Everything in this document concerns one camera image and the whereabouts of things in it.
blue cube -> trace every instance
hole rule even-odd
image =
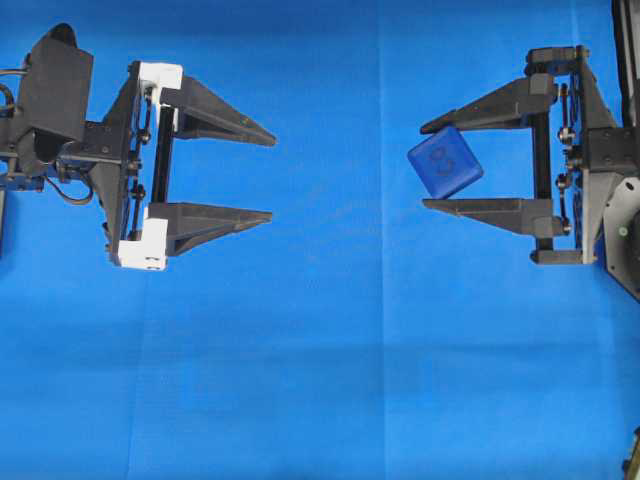
[[[448,198],[484,174],[457,128],[445,127],[408,153],[433,198]]]

white plastic part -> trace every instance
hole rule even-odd
[[[151,89],[151,103],[155,107],[156,126],[160,123],[160,95],[163,88],[180,90],[182,88],[182,65],[172,63],[140,63],[138,81],[144,94]],[[178,131],[178,110],[173,117],[173,129]]]
[[[141,270],[162,271],[167,268],[167,228],[169,221],[148,218],[149,209],[144,209],[140,240],[120,240],[118,258],[120,266]]]

wire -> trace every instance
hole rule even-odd
[[[89,187],[89,193],[84,198],[69,197],[68,195],[65,195],[65,193],[60,189],[60,187],[58,187],[55,183],[53,183],[53,181],[49,177],[45,175],[44,179],[49,185],[51,185],[54,188],[54,190],[58,193],[58,195],[62,197],[62,199],[65,202],[70,203],[71,205],[77,205],[77,206],[87,205],[89,202],[91,202],[91,199],[93,198],[93,184],[91,183],[91,180],[89,180],[89,177],[87,177],[84,173],[78,172],[78,174],[80,175],[82,182],[87,187]]]
[[[4,105],[0,105],[0,114],[13,110],[13,108],[15,107],[15,103],[13,100],[13,94],[11,93],[11,90],[9,90],[9,87],[7,87],[3,83],[0,83],[0,93],[4,94],[5,103]]]
[[[26,75],[27,70],[24,68],[0,68],[0,76],[2,75]]]

blue fabric surface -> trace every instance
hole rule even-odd
[[[11,195],[1,478],[620,477],[638,304],[597,266],[537,267],[530,239],[425,210],[406,161],[534,47],[588,45],[619,116],[608,2],[3,6],[3,66],[75,27],[90,118],[130,61],[180,63],[279,144],[176,142],[171,200],[275,215],[163,274],[108,264],[97,203]],[[531,194],[528,132],[465,138],[485,169],[465,196]]]

screw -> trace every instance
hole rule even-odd
[[[151,134],[148,131],[140,133],[140,141],[143,145],[146,145],[151,140]]]

